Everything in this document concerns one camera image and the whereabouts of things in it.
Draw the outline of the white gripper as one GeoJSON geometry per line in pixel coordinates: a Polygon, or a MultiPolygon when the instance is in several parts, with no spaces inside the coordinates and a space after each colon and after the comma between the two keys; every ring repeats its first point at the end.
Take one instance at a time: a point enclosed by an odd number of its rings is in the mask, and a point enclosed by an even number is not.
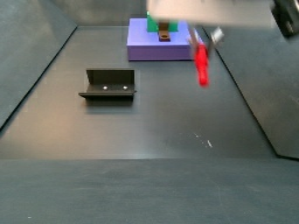
{"type": "MultiPolygon", "coordinates": [[[[158,20],[258,28],[275,25],[270,4],[270,0],[146,0],[150,15],[158,20]]],[[[199,40],[191,26],[188,32],[191,48],[197,51],[199,40]]],[[[210,34],[209,53],[223,38],[223,30],[218,27],[210,34]]]]}

